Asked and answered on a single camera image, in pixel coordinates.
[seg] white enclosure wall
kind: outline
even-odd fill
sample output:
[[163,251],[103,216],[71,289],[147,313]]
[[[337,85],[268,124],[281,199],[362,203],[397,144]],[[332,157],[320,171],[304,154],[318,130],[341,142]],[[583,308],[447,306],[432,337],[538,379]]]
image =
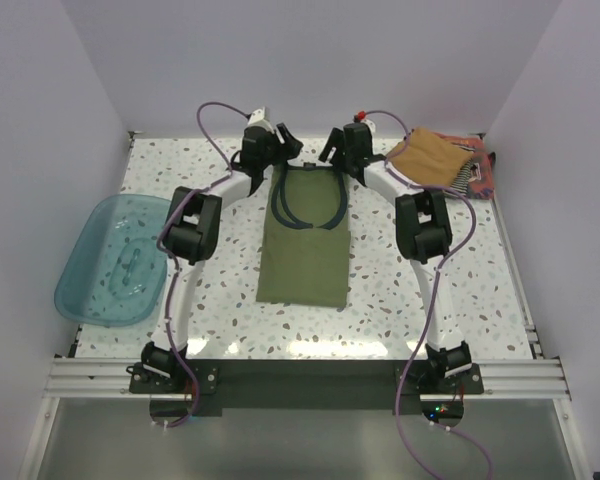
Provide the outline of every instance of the white enclosure wall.
[[0,0],[0,480],[16,478],[56,351],[53,291],[128,147],[57,0]]
[[[63,2],[127,129],[169,136],[199,135],[206,100],[266,103],[301,134],[326,135],[370,108],[485,131],[560,3]],[[226,112],[206,115],[213,132],[242,128]]]
[[564,0],[487,139],[540,339],[600,470],[600,0]]

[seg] terrazzo table surface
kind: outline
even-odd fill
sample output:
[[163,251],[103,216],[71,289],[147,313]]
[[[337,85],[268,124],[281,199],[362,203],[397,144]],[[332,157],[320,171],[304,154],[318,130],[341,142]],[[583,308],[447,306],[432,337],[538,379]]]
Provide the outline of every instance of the terrazzo table surface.
[[[239,138],[218,142],[229,155],[240,145]],[[300,160],[315,162],[325,139],[304,143]],[[374,141],[378,152],[395,144]],[[121,193],[171,199],[174,188],[206,186],[223,171],[222,159],[202,139],[137,139]],[[395,244],[394,207],[356,181],[349,185],[347,307],[255,302],[270,174],[253,196],[223,211],[218,248],[193,302],[188,356],[407,359],[425,319],[415,275]],[[530,359],[525,320],[491,202],[472,202],[476,234],[446,267],[461,328],[474,359]],[[455,244],[469,229],[468,212],[459,201],[448,200],[447,205]],[[76,356],[139,358],[159,311],[155,308],[146,320],[124,328],[84,325]]]

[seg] translucent plastic container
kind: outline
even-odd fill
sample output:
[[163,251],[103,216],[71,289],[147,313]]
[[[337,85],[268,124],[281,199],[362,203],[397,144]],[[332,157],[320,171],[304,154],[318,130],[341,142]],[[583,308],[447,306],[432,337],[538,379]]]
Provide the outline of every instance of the translucent plastic container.
[[167,275],[156,239],[169,201],[147,195],[114,195],[93,211],[55,292],[66,318],[108,327],[147,318]]

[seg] purple cable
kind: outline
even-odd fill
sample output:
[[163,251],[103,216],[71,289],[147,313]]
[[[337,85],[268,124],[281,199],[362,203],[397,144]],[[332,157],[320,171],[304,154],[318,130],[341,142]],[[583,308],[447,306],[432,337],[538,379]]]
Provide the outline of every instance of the purple cable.
[[206,107],[215,105],[217,107],[224,107],[224,108],[228,108],[229,110],[233,110],[236,113],[239,113],[240,115],[242,115],[245,118],[249,118],[249,115],[244,113],[242,110],[240,110],[239,108],[234,107],[233,105],[229,105],[227,103],[223,103],[223,102],[205,102],[202,105],[200,105],[198,107],[198,111],[196,112],[196,121],[198,122],[198,128],[200,129],[200,131],[202,132],[202,134],[205,136],[205,138],[207,139],[207,141],[213,146],[213,148],[216,149],[216,151],[220,154],[220,156],[222,157],[222,159],[224,160],[224,163],[227,164],[227,167],[229,168],[229,170],[232,170],[231,168],[231,162],[229,161],[229,159],[227,158],[227,155],[220,149],[220,147],[216,144],[216,142],[213,141],[213,139],[211,138],[211,135],[209,135],[207,133],[207,130],[204,128],[204,126],[202,125],[202,120],[200,118],[200,114],[202,113],[202,110],[204,110]]
[[173,352],[174,356],[176,357],[176,360],[178,361],[178,363],[180,364],[180,366],[182,366],[182,368],[187,373],[187,375],[191,378],[191,381],[193,382],[193,386],[195,388],[195,398],[194,398],[194,401],[193,401],[193,406],[191,407],[191,411],[187,415],[184,415],[184,416],[180,417],[179,419],[177,419],[177,420],[175,420],[173,422],[167,423],[167,425],[166,425],[167,428],[173,428],[173,427],[177,427],[179,425],[182,425],[183,423],[185,423],[189,419],[189,417],[191,417],[191,415],[193,415],[195,413],[196,409],[198,408],[198,403],[200,403],[200,382],[198,382],[198,379],[196,378],[195,374],[189,368],[189,366],[187,365],[187,362],[185,362],[184,358],[182,358],[182,355],[180,355],[180,352],[178,352],[176,344],[175,344],[175,342],[173,340],[173,334],[171,333],[171,301],[173,299],[173,293],[175,291],[175,286],[176,286],[176,282],[178,280],[178,276],[180,275],[180,262],[178,261],[178,257],[176,257],[173,254],[173,252],[171,252],[168,248],[166,248],[164,246],[164,238],[167,236],[167,233],[169,232],[169,230],[171,229],[171,227],[175,223],[176,218],[178,218],[182,214],[185,206],[189,203],[189,201],[193,198],[194,195],[196,195],[198,193],[203,193],[203,192],[207,192],[207,191],[211,190],[212,188],[214,188],[214,187],[220,185],[221,183],[226,182],[227,180],[229,180],[231,178],[231,176],[233,175],[233,169],[231,167],[231,162],[227,158],[227,155],[220,149],[220,147],[218,147],[218,145],[213,141],[213,139],[211,138],[211,136],[209,135],[209,133],[207,132],[207,130],[202,125],[202,120],[200,118],[200,114],[202,113],[202,110],[205,107],[208,107],[208,106],[211,106],[211,105],[216,105],[216,106],[228,108],[229,110],[233,110],[234,112],[237,112],[240,115],[242,115],[242,116],[244,116],[246,118],[249,118],[249,115],[247,115],[243,111],[239,110],[238,108],[233,107],[231,105],[228,105],[226,103],[222,103],[222,102],[206,102],[206,103],[203,103],[202,105],[200,105],[200,107],[198,107],[198,111],[196,112],[196,120],[198,122],[198,127],[200,128],[200,131],[205,136],[205,138],[207,139],[207,141],[213,146],[213,148],[216,149],[216,151],[220,154],[220,156],[222,157],[222,159],[224,160],[224,162],[227,164],[227,167],[229,169],[229,174],[225,175],[224,177],[222,177],[219,180],[216,180],[215,182],[213,182],[208,187],[197,188],[197,189],[191,190],[182,199],[182,201],[178,204],[178,206],[173,211],[173,213],[171,214],[171,216],[167,219],[167,222],[165,223],[164,228],[162,229],[162,231],[160,232],[160,234],[158,235],[158,239],[156,241],[156,246],[157,246],[158,250],[160,250],[161,252],[166,253],[167,256],[173,260],[174,265],[176,267],[175,271],[173,273],[173,277],[171,278],[171,283],[169,284],[169,290],[167,290],[167,297],[165,299],[165,306],[164,306],[164,315],[165,315],[165,319],[166,319],[167,338],[169,339],[169,345],[171,346],[171,351]]
[[[440,263],[436,267],[436,274],[435,274],[435,278],[433,280],[433,287],[431,290],[431,302],[429,304],[427,318],[426,318],[424,327],[422,329],[422,335],[420,335],[420,339],[418,340],[416,348],[411,353],[411,356],[409,357],[409,360],[407,361],[407,364],[405,365],[404,370],[402,371],[402,374],[400,375],[400,382],[398,384],[398,391],[396,392],[396,400],[395,400],[395,405],[394,405],[395,415],[396,415],[396,426],[398,427],[398,434],[400,435],[402,443],[404,444],[406,449],[409,451],[409,454],[411,454],[413,459],[429,475],[431,475],[432,477],[434,477],[438,480],[444,480],[442,476],[440,476],[437,472],[435,472],[432,468],[430,468],[428,465],[426,465],[424,463],[424,461],[419,457],[419,455],[417,454],[417,452],[414,450],[413,446],[411,445],[411,442],[407,438],[407,435],[404,432],[404,428],[402,427],[402,423],[400,422],[400,397],[401,397],[402,389],[404,388],[405,379],[407,378],[407,372],[409,371],[409,368],[411,368],[411,365],[413,364],[413,361],[415,360],[416,355],[418,355],[418,352],[420,351],[420,347],[422,347],[422,344],[424,343],[424,340],[427,336],[427,331],[429,330],[429,326],[431,325],[431,319],[433,317],[433,307],[434,307],[434,304],[436,301],[436,296],[438,294],[438,287],[440,285],[440,270],[442,269],[442,266],[447,262],[447,260],[449,260],[449,258],[451,258],[456,252],[458,252],[458,250],[460,250],[462,247],[464,247],[469,242],[469,240],[475,233],[476,224],[477,224],[476,211],[473,208],[473,205],[471,205],[471,202],[469,202],[469,200],[464,195],[456,192],[452,188],[445,187],[442,185],[416,185],[414,183],[407,181],[402,175],[397,174],[395,171],[393,171],[391,168],[389,168],[390,158],[401,154],[407,148],[408,139],[409,139],[409,129],[407,128],[407,126],[404,124],[404,122],[402,121],[402,119],[400,117],[398,117],[397,115],[395,115],[391,112],[387,112],[385,110],[370,110],[370,111],[366,112],[367,115],[375,114],[375,113],[387,115],[387,116],[393,118],[400,124],[400,126],[403,128],[403,130],[405,132],[404,146],[398,152],[394,153],[390,157],[387,157],[385,160],[385,168],[386,168],[387,172],[389,173],[389,175],[391,175],[393,178],[395,178],[397,181],[399,181],[403,185],[405,185],[409,188],[412,188],[412,189],[441,190],[445,193],[448,193],[448,194],[462,200],[464,202],[464,204],[467,206],[467,208],[469,209],[469,213],[471,215],[471,228],[469,229],[469,233],[467,233],[467,236],[458,245],[456,245],[452,250],[450,250],[449,253],[447,253],[447,255],[445,255],[443,257],[443,259],[440,261]],[[446,427],[443,425],[440,425],[440,424],[435,424],[435,425],[443,430],[446,430]],[[451,433],[472,443],[476,448],[478,448],[478,450],[480,450],[480,452],[482,453],[482,455],[484,455],[484,457],[487,461],[487,466],[488,466],[487,479],[491,480],[493,478],[493,461],[492,461],[491,455],[489,454],[487,449],[482,444],[480,444],[476,439],[474,439],[473,437],[471,437],[470,435],[468,435],[466,433],[463,433],[456,429],[451,429],[450,431],[451,431]]]

